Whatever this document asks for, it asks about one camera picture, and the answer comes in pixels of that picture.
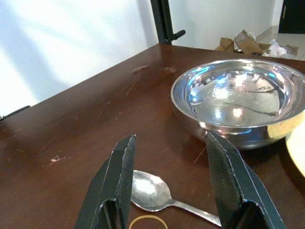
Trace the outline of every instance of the wooden table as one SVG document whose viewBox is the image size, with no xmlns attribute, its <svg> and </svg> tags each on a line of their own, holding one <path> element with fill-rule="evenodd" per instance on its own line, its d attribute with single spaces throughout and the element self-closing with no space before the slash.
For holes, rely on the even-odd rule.
<svg viewBox="0 0 305 229">
<path fill-rule="evenodd" d="M 91 179 L 131 133 L 137 135 L 135 169 L 160 176 L 174 198 L 217 214 L 205 145 L 177 122 L 170 88 L 196 65 L 254 57 L 158 44 L 0 122 L 0 228 L 73 228 Z M 305 73 L 305 62 L 272 60 Z M 303 228 L 305 179 L 284 140 L 242 155 L 286 226 Z M 129 223 L 144 214 L 131 204 Z M 177 208 L 155 214 L 170 229 L 217 228 Z M 164 228 L 153 219 L 134 228 L 144 226 Z"/>
</svg>

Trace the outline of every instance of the bowl rim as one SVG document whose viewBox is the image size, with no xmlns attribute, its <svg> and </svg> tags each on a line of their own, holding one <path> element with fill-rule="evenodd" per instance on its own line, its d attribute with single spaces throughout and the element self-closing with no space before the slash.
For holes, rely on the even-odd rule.
<svg viewBox="0 0 305 229">
<path fill-rule="evenodd" d="M 288 65 L 285 65 L 285 64 L 282 64 L 282 63 L 278 63 L 278 62 L 273 62 L 273 61 L 267 61 L 267 60 L 262 60 L 262 59 L 254 59 L 254 58 L 236 58 L 236 59 L 225 59 L 225 60 L 216 60 L 216 61 L 212 61 L 212 62 L 207 62 L 207 63 L 202 63 L 200 65 L 197 65 L 187 71 L 185 71 L 183 74 L 181 74 L 175 81 L 174 83 L 172 84 L 172 87 L 171 87 L 171 101 L 173 103 L 173 105 L 175 106 L 176 109 L 178 109 L 183 115 L 197 121 L 197 122 L 200 122 L 200 123 L 204 123 L 205 125 L 208 124 L 212 127 L 223 127 L 223 128 L 228 128 L 228 129 L 248 129 L 248 128 L 259 128 L 259 127 L 265 127 L 265 126 L 269 126 L 269 125 L 273 125 L 273 124 L 277 124 L 277 123 L 280 123 L 280 122 L 283 122 L 283 121 L 287 121 L 289 119 L 293 119 L 294 117 L 300 115 L 302 112 L 305 112 L 305 106 L 303 108 L 302 111 L 296 113 L 295 115 L 293 116 L 285 116 L 285 117 L 282 117 L 276 121 L 272 121 L 272 122 L 267 122 L 267 123 L 264 123 L 264 124 L 261 124 L 261 125 L 250 125 L 250 126 L 229 126 L 229 125 L 221 125 L 221 124 L 215 124 L 215 123 L 211 123 L 211 122 L 208 122 L 208 121 L 201 121 L 201 120 L 198 120 L 196 118 L 194 118 L 193 116 L 191 115 L 188 115 L 183 109 L 181 109 L 176 101 L 174 100 L 173 98 L 173 90 L 177 84 L 177 82 L 189 71 L 195 69 L 195 68 L 198 68 L 200 66 L 205 66 L 205 65 L 209 65 L 209 64 L 213 64 L 213 63 L 220 63 L 220 62 L 229 62 L 229 61 L 259 61 L 259 62 L 264 62 L 264 63 L 272 63 L 272 64 L 276 64 L 278 66 L 281 66 L 281 67 L 284 67 L 286 69 L 289 69 L 289 70 L 292 70 L 294 73 L 297 73 L 298 75 L 302 76 L 303 77 L 303 80 L 304 80 L 304 83 L 305 83 L 305 74 L 301 73 L 300 71 L 298 71 L 297 69 L 295 68 L 292 68 Z"/>
</svg>

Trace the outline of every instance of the white plate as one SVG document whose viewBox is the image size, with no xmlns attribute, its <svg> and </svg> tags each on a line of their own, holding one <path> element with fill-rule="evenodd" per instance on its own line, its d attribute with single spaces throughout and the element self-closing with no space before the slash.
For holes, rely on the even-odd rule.
<svg viewBox="0 0 305 229">
<path fill-rule="evenodd" d="M 305 177 L 305 120 L 286 137 L 290 157 Z"/>
</svg>

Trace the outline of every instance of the metal spoon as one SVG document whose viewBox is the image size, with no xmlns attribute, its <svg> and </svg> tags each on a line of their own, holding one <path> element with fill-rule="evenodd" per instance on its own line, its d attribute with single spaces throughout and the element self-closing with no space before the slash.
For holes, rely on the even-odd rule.
<svg viewBox="0 0 305 229">
<path fill-rule="evenodd" d="M 183 208 L 221 227 L 217 216 L 174 200 L 167 184 L 157 176 L 134 170 L 132 178 L 132 202 L 146 211 L 160 211 L 169 206 Z"/>
</svg>

